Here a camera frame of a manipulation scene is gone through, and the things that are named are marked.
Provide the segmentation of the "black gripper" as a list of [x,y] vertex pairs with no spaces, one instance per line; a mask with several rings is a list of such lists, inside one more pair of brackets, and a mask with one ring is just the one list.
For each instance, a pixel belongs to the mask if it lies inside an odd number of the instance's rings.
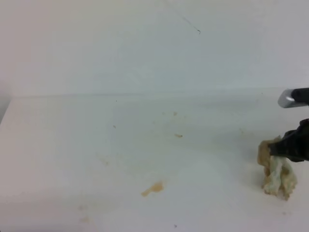
[[268,145],[271,156],[284,157],[290,161],[309,160],[309,119],[303,119],[295,130],[289,130],[284,137],[276,137]]

